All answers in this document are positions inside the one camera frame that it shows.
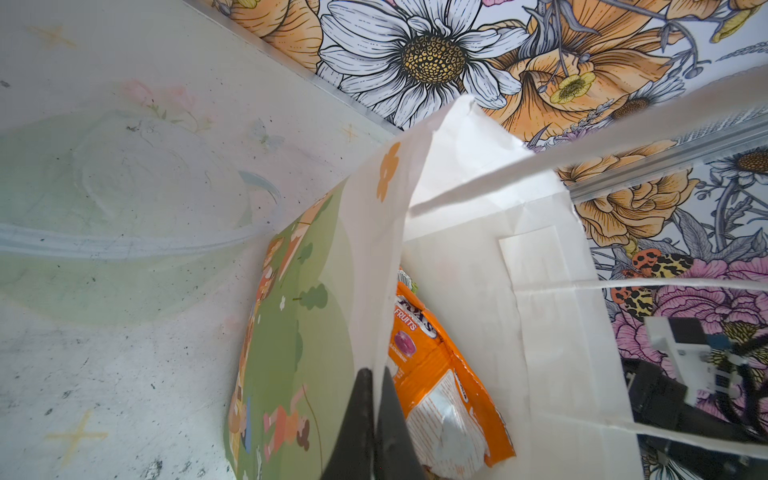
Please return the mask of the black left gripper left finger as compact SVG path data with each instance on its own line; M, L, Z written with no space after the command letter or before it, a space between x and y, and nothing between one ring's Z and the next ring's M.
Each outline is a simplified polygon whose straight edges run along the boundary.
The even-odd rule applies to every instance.
M373 375L357 372L330 460L321 480L369 480L374 450Z

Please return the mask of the white paper bag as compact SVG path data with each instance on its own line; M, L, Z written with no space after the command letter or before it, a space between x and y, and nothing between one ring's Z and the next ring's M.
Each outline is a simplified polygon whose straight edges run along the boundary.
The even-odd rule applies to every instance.
M225 425L237 479L320 479L357 372L373 375L374 438L398 282L438 319L480 378L516 456L470 479L763 479L765 456L646 450L624 359L656 364L714 414L712 373L747 363L767 322L732 342L681 306L696 293L767 307L764 235L753 257L712 247L675 213L687 245L636 277L598 276L556 169L660 140L767 102L753 68L605 131L541 153L463 96L377 150L267 245Z

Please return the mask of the orange snack packet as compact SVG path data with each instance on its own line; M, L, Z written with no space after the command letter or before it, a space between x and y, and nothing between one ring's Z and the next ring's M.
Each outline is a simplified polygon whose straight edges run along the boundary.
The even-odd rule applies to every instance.
M516 456L503 417L436 316L397 283L388 368L420 464L470 479Z

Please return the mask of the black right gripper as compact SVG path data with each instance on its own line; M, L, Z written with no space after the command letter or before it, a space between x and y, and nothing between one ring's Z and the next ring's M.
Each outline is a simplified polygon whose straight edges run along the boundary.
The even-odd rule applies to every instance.
M725 358L712 373L716 412L687 400L690 389L656 364L624 359L623 373L633 418L646 450L664 456L765 456L767 426L761 401L767 383L758 383L749 365Z

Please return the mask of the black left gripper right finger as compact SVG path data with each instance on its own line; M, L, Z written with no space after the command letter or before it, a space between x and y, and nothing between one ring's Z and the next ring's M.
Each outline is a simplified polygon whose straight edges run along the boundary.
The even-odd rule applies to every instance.
M384 370L374 440L374 478L376 480L426 479L425 470L412 444L388 368Z

